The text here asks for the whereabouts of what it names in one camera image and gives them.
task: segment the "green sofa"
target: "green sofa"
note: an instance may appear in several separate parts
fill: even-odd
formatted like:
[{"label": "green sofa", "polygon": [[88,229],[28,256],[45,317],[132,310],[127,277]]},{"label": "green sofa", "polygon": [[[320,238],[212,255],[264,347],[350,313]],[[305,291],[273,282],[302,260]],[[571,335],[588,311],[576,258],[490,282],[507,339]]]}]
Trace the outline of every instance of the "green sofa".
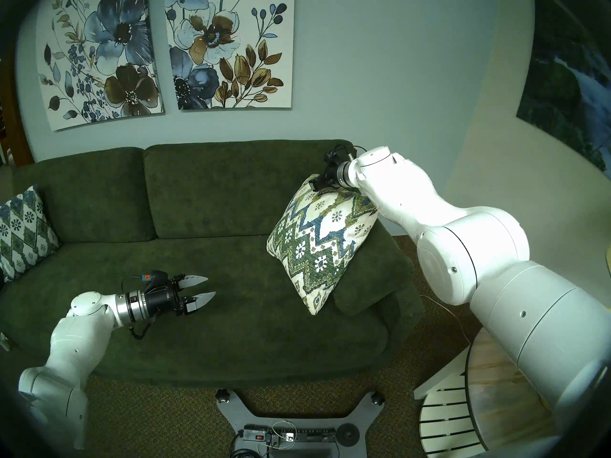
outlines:
[{"label": "green sofa", "polygon": [[[216,296],[195,314],[161,316],[141,341],[126,328],[113,331],[97,374],[240,388],[388,365],[422,304],[411,260],[380,221],[316,316],[265,248],[293,194],[324,169],[324,154],[338,143],[351,147],[340,140],[167,144],[16,170],[14,193],[38,185],[63,244],[2,287],[0,331],[40,366],[75,296],[117,293],[124,277],[159,269],[208,277],[181,295]],[[143,286],[125,282],[126,290]]]}]

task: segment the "throw pillow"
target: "throw pillow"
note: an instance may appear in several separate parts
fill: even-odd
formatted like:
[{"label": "throw pillow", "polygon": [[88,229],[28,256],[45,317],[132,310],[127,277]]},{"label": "throw pillow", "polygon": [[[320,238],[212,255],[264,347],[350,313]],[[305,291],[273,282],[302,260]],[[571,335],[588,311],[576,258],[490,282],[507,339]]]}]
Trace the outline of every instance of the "throw pillow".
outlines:
[{"label": "throw pillow", "polygon": [[354,253],[378,219],[378,210],[357,190],[313,192],[310,175],[267,240],[312,315],[323,307]]},{"label": "throw pillow", "polygon": [[35,186],[0,206],[0,266],[5,282],[19,279],[59,246]]}]

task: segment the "white cable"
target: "white cable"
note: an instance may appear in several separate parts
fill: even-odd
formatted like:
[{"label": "white cable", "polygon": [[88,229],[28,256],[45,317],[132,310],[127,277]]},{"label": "white cable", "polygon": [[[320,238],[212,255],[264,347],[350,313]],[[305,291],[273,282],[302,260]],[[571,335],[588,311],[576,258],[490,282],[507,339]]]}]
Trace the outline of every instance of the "white cable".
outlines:
[{"label": "white cable", "polygon": [[[293,442],[291,443],[291,445],[290,446],[285,446],[283,448],[280,448],[280,447],[276,448],[274,446],[268,445],[267,443],[262,443],[261,445],[266,446],[267,448],[274,449],[274,450],[288,450],[289,448],[294,447],[295,443],[297,443],[297,427],[295,425],[293,425],[291,422],[287,421],[287,420],[278,420],[278,422],[274,423],[271,426],[271,431],[274,432],[274,434],[278,435],[278,437],[281,440],[284,440],[285,442],[287,441],[286,438],[284,438],[282,435],[280,435],[278,432],[276,432],[276,430],[274,430],[274,426],[278,425],[279,423],[288,423],[289,425],[291,425],[291,427],[293,427],[293,430],[295,430],[295,436],[293,437]],[[257,443],[257,453],[259,453],[260,456],[263,456],[259,452],[259,443]]]},{"label": "white cable", "polygon": [[424,294],[420,294],[420,297],[425,297],[425,298],[429,299],[431,302],[436,303],[436,304],[437,304],[438,306],[440,306],[441,308],[443,308],[443,309],[447,310],[447,311],[450,313],[450,315],[452,315],[452,316],[453,316],[453,317],[456,319],[456,321],[458,322],[458,324],[460,325],[460,331],[462,332],[464,339],[466,339],[466,340],[467,340],[467,343],[469,343],[469,345],[471,345],[471,342],[469,341],[469,338],[467,338],[467,335],[465,335],[465,332],[464,332],[464,330],[463,330],[463,324],[460,322],[460,320],[458,319],[458,317],[457,317],[456,315],[454,315],[454,312],[452,312],[450,309],[448,309],[448,308],[447,308],[445,305],[441,305],[441,304],[440,304],[438,301],[436,301],[436,300],[434,300],[434,299],[430,298],[429,296],[426,296],[426,295],[424,295]]}]

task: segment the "sofa seat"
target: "sofa seat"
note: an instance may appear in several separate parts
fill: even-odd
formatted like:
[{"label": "sofa seat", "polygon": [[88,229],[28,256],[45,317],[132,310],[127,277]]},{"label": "sofa seat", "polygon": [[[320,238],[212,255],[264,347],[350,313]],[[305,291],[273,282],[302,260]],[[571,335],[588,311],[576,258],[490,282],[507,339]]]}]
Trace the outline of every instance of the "sofa seat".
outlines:
[{"label": "sofa seat", "polygon": [[[0,331],[20,348],[48,355],[49,339],[71,300],[86,291],[114,294],[126,276],[151,269],[208,281],[182,296],[216,291],[189,316],[166,313],[138,341],[113,331],[100,375],[148,384],[239,386],[336,377],[366,369],[389,340],[374,308],[347,316],[332,296],[316,316],[302,304],[267,236],[68,243],[0,292]],[[125,280],[125,290],[144,282]],[[141,332],[144,323],[135,324]],[[40,357],[44,364],[45,357]]]}]

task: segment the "floor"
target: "floor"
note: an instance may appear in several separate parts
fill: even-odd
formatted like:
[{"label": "floor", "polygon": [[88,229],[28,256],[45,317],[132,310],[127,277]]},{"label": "floor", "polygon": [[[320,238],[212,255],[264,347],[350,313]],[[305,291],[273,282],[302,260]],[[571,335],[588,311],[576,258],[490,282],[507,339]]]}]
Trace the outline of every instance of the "floor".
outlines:
[{"label": "floor", "polygon": [[[11,196],[10,172],[8,166],[0,167],[0,201]],[[417,264],[413,242],[407,236],[395,240],[416,265],[414,281],[420,293],[435,298]],[[421,402],[414,400],[412,391],[467,345],[453,316],[428,299],[423,303],[425,317],[392,364],[376,374],[241,390],[238,394],[258,415],[341,417],[352,411],[366,392],[380,391],[386,405],[366,435],[369,458],[424,458],[418,428]],[[472,341],[480,324],[468,305],[449,309],[460,318]],[[0,382],[8,390],[16,389],[22,370],[38,365],[19,350],[0,350],[0,361]],[[92,375],[86,390],[86,449],[74,456],[226,458],[233,432],[216,408],[215,392],[131,384]]]}]

